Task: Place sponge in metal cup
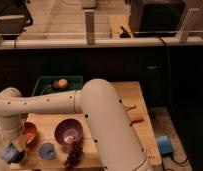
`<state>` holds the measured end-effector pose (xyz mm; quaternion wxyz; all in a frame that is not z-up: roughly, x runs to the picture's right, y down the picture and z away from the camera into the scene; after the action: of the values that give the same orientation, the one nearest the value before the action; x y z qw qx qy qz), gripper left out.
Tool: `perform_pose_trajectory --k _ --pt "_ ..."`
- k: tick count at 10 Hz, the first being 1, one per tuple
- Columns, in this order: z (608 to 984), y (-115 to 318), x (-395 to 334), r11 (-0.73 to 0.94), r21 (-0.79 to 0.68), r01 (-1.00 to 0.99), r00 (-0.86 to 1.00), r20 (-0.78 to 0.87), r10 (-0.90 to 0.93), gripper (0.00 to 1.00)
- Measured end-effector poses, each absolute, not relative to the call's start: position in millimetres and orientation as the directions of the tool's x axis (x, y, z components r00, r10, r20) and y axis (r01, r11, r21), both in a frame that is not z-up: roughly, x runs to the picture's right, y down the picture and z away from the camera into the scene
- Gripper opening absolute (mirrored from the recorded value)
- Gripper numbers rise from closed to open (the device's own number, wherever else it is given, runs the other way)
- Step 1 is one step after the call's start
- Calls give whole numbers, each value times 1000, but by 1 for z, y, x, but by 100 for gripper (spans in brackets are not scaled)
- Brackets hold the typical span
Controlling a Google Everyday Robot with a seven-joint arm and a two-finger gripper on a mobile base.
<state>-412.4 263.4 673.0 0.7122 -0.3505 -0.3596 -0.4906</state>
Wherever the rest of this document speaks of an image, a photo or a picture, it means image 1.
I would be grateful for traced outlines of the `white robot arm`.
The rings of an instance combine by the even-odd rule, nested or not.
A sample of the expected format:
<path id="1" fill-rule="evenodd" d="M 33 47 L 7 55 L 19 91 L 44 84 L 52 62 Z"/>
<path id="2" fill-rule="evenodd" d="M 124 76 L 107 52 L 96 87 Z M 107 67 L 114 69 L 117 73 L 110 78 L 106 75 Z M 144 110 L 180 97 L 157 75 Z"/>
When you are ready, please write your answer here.
<path id="1" fill-rule="evenodd" d="M 105 171 L 153 171 L 122 99 L 106 80 L 93 79 L 80 90 L 33 97 L 23 97 L 12 87 L 0 92 L 1 135 L 16 139 L 24 113 L 82 113 Z"/>

